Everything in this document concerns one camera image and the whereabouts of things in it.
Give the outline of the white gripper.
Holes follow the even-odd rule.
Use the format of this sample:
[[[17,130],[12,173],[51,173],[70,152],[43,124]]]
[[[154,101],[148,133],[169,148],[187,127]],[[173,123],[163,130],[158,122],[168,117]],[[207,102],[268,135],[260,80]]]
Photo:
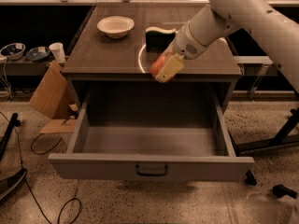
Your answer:
[[[193,37],[190,23],[187,22],[177,31],[174,42],[171,42],[161,54],[162,57],[168,57],[155,79],[160,83],[169,81],[184,67],[184,58],[186,60],[196,59],[206,50],[207,46],[202,45]]]

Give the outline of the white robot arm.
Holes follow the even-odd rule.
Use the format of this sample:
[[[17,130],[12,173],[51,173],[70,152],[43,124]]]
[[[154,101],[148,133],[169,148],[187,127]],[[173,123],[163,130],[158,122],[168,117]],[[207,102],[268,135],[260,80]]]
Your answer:
[[[217,39],[245,30],[299,91],[299,24],[266,0],[209,0],[187,21],[150,68],[160,83],[173,78],[186,60],[203,54]]]

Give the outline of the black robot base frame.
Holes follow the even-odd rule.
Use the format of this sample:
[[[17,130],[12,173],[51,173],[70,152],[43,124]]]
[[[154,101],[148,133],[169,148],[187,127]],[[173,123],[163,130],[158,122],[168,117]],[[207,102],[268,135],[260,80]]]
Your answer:
[[[298,144],[299,134],[289,135],[290,132],[298,125],[299,123],[299,108],[291,110],[291,116],[287,122],[282,126],[278,133],[271,139],[265,139],[260,141],[254,141],[249,143],[237,144],[229,132],[230,140],[233,144],[235,154],[237,157],[241,155],[242,152],[255,151],[258,149],[268,149],[274,147],[284,147],[287,145]],[[248,185],[256,186],[257,180],[254,177],[251,170],[246,172],[245,182]],[[289,189],[286,186],[279,184],[275,185],[272,188],[272,194],[276,198],[282,198],[284,196],[290,196],[293,199],[297,199],[298,193],[295,190]]]

